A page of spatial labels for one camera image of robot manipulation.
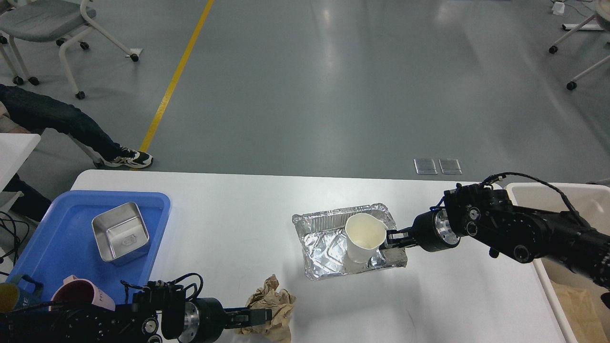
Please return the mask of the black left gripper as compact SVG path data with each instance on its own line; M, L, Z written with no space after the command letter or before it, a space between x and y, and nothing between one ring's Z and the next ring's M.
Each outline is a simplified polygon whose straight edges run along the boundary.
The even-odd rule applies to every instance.
M214 343L224 329L264 325L272 320L270 309L223 308L216 298L186 302L180 343Z

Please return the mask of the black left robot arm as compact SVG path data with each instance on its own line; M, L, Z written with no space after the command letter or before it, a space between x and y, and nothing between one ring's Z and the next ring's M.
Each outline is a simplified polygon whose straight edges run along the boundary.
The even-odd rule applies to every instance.
M188 273L170 282L122 281L131 303L109 310L93 302L52 300L1 312L3 343L213 343L224 330L266 325L272 310L225 308L201 298L204 280Z

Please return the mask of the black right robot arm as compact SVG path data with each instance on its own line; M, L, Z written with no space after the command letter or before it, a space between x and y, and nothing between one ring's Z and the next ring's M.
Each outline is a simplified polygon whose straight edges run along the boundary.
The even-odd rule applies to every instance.
M610 288L610 238L593 228L556 186L531 180L555 191L566 210L551 212L514 205L508 192L493 185L509 176L491 174L482 182L444 191L440 202L402 230L389 230L381 249L421 247L427 252L455 248L462 237L489 247L519 263L549 258L597 286Z

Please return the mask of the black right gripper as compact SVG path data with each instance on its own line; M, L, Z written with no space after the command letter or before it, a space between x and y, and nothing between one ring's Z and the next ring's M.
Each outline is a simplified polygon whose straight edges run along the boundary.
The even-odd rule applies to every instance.
M434 209L418 215L410 230L387 230L387 241L381 249L410 248L420 246L427 252L439 252L455 248L460 237L453 232L445 209Z

